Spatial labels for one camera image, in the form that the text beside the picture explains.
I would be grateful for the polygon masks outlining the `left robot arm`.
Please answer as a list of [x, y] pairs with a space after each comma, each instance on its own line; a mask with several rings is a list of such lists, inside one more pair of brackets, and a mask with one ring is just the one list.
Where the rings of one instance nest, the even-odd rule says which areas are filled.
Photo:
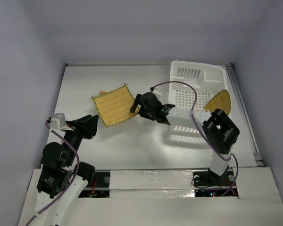
[[80, 161], [78, 149], [82, 140], [96, 135], [98, 120], [98, 115], [89, 114], [68, 121], [63, 113], [46, 120], [49, 132], [61, 141], [48, 143], [42, 151], [34, 216], [28, 226], [63, 226], [83, 189], [97, 184], [95, 167]]

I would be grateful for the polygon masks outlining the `fan-shaped woven bamboo plate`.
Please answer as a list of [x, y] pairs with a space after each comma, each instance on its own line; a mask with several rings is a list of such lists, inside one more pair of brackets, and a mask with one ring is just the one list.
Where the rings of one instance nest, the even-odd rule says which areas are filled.
[[100, 91], [99, 92], [99, 96], [102, 96], [102, 95], [105, 95], [105, 94], [108, 94], [108, 92], [106, 92], [106, 91]]

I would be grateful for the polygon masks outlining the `square green-edged bamboo mat plate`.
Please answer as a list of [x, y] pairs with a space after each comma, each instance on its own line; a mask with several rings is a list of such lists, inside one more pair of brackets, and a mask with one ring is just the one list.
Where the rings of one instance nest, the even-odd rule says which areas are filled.
[[126, 83], [113, 91], [92, 96], [91, 100], [105, 128], [130, 120], [140, 109], [137, 107], [133, 113], [130, 112], [135, 98]]

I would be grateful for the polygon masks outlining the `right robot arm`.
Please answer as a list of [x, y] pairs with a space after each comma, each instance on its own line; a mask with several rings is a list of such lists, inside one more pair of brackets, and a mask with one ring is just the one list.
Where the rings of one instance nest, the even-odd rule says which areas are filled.
[[162, 104], [154, 93], [147, 92], [137, 94], [130, 112], [160, 124], [196, 129], [213, 154], [208, 170], [194, 172], [193, 183], [200, 188], [222, 185], [229, 168], [232, 146], [240, 134], [223, 110], [208, 113], [182, 109], [174, 104]]

